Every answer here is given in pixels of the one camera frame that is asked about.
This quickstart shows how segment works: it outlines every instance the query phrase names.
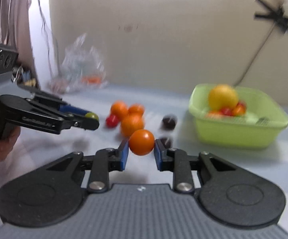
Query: green container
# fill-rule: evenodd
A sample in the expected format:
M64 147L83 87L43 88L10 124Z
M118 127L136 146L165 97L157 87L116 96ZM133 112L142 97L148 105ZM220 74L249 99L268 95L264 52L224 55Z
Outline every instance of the green container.
M197 85L189 101L201 142L238 148L266 148L288 126L288 115L260 90L236 87L239 99L247 104L243 117L207 117L208 93L213 84Z

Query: plastic bag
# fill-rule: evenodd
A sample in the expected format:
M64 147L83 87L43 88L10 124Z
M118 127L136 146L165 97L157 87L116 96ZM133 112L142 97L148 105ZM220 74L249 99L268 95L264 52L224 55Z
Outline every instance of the plastic bag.
M79 36L65 49L59 76L50 82L53 92L63 94L79 91L86 86L101 88L107 85L103 60L98 50L94 46L89 51L82 48L86 36L86 33Z

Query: black cross-shaped object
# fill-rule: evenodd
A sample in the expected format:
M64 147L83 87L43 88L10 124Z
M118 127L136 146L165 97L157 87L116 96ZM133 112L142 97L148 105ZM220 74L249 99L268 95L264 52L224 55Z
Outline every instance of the black cross-shaped object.
M284 10L283 7L280 6L277 11L273 10L264 0L256 0L258 3L263 5L266 9L270 11L269 14L260 14L255 13L255 18L261 18L261 19L267 19L267 20L273 20L282 30L283 33L285 33L288 30L288 17L284 17Z

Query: white table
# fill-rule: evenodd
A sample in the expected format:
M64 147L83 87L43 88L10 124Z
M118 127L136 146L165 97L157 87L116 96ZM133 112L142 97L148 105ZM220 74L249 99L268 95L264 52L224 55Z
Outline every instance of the white table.
M84 155L93 155L102 148L117 148L122 140L119 128L106 129L104 121L109 114L111 104L119 99L128 104L141 103L146 107L145 128L153 132L156 138L170 135L174 138L174 147L186 150L188 154L197 155L200 151L212 152L279 185L287 198L279 225L288 232L288 128L265 150L228 149L204 145L198 141L193 117L187 111L189 95L109 86L101 90L87 90L78 94L65 95L63 99L74 106L97 113L100 118L99 129L84 131L71 128L64 130L60 135L53 135L23 128L13 152L6 161L0 163L0 187L8 180L72 151L79 150L83 151ZM160 129L163 116L169 113L175 114L179 119L173 132ZM194 173L193 176L195 186L199 187L196 174ZM172 184L172 173L159 172L153 154L140 157L130 153L126 170L110 173L110 181L112 183Z

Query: beige wall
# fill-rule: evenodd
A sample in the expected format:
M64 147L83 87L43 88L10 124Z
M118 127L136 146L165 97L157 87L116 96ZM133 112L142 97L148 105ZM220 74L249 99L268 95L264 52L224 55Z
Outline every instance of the beige wall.
M271 26L253 20L265 11L254 1L50 0L50 14L60 62L87 32L111 82L190 93L198 83L233 84L241 75ZM288 34L272 34L242 85L288 104Z

